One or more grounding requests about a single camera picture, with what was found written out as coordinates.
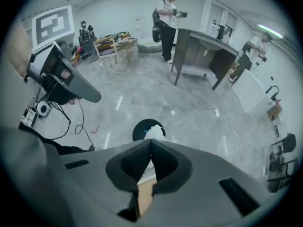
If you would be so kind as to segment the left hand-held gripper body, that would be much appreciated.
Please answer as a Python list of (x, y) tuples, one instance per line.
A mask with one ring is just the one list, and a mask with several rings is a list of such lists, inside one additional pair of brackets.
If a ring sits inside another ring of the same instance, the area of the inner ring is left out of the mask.
[(50, 76), (54, 63), (54, 59), (50, 58), (52, 45), (57, 43), (70, 62), (70, 46), (74, 34), (71, 6), (52, 9), (33, 17), (33, 49), (26, 66), (27, 84), (34, 93), (28, 104), (30, 109), (35, 108), (41, 102), (52, 102), (50, 100), (50, 91), (54, 84), (54, 79)]

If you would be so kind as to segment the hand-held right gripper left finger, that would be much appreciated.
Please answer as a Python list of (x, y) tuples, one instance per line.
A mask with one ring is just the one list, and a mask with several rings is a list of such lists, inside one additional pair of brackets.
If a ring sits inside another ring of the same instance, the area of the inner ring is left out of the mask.
[(137, 183), (150, 161), (151, 140), (58, 156), (58, 189), (68, 227), (150, 227), (140, 215)]

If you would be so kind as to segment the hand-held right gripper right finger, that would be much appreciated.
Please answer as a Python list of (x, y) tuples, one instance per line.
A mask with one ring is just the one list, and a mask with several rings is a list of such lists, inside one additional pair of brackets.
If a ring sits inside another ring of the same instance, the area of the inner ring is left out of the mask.
[(288, 188), (267, 188), (227, 160), (209, 152), (164, 142), (192, 163), (192, 175), (176, 192), (156, 194), (139, 218), (142, 227), (265, 227)]

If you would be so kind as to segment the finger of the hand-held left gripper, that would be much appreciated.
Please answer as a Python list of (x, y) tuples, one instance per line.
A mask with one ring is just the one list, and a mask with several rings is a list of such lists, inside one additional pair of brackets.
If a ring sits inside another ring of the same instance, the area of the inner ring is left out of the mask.
[[(101, 99), (101, 93), (74, 68), (57, 43), (52, 45), (50, 58), (54, 59), (50, 72), (50, 76), (54, 79), (50, 91), (52, 102), (68, 103), (75, 97), (96, 103)], [(68, 69), (71, 75), (67, 79), (62, 79), (60, 75), (65, 69)]]

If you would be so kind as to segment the person's left hand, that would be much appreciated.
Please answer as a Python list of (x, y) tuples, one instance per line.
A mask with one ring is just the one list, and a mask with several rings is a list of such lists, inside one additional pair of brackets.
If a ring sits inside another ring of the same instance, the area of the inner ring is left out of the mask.
[[(68, 70), (68, 69), (65, 69), (61, 72), (61, 75), (60, 77), (62, 79), (67, 79), (69, 76), (71, 75), (71, 72)], [(75, 100), (76, 98), (74, 97), (73, 99), (71, 99), (68, 103), (71, 104), (71, 105), (74, 105), (75, 104)]]

